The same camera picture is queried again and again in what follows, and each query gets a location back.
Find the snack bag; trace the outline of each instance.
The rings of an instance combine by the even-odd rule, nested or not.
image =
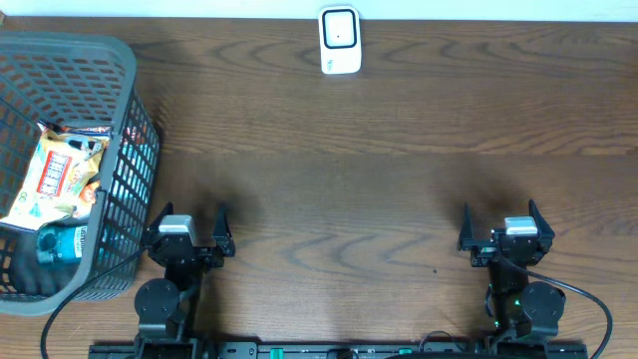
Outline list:
[[[71,215],[80,192],[99,169],[108,142],[47,129],[9,215],[0,222],[27,230]]]
[[[99,180],[85,185],[84,189],[80,192],[80,196],[78,196],[78,200],[76,201],[73,218],[81,219],[91,214],[91,207],[96,202],[96,188],[99,186]]]
[[[72,128],[68,126],[60,126],[58,124],[47,123],[45,121],[40,120],[38,122],[38,126],[40,130],[46,131],[51,130],[54,131],[58,135],[83,135],[91,138],[106,140],[108,141],[111,137],[111,127],[102,126],[102,127],[93,127],[93,128]]]

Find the black base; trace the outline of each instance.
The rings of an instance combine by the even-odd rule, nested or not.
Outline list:
[[[137,359],[137,358],[162,358],[162,359],[387,359],[398,355],[419,353],[419,343],[405,344],[256,344],[251,342],[221,342],[203,344],[198,342],[194,347],[203,349],[202,352],[195,349],[193,344],[156,345],[143,353],[137,353],[136,346],[131,345],[92,345],[89,349],[89,359]],[[429,341],[423,346],[424,353],[441,353],[441,358],[454,353],[466,353],[477,357],[485,356],[480,345],[468,342]],[[555,343],[547,346],[547,359],[587,359],[586,347],[583,344]],[[536,358],[530,355],[520,355],[520,351],[509,353],[503,358],[523,357]]]

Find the wood grain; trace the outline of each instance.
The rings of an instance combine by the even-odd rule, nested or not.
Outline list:
[[[605,358],[638,350],[638,25],[362,24],[364,64],[319,67],[316,22],[8,18],[12,30],[117,36],[163,136],[154,210],[231,206],[237,257],[204,281],[211,336],[418,340],[492,329],[486,270],[456,252],[461,210],[480,232],[536,199],[557,238],[538,265],[600,296]],[[53,358],[137,333],[137,286],[73,303]],[[560,338],[593,352],[604,316],[567,294]],[[37,357],[46,318],[1,316],[0,357]]]

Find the white wall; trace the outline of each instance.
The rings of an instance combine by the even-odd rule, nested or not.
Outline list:
[[[363,19],[638,21],[638,0],[0,0],[9,16],[314,19],[349,4]]]

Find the blue bottle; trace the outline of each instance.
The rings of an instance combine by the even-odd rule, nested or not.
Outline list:
[[[73,264],[82,260],[87,226],[47,225],[38,232],[36,256],[40,264]]]

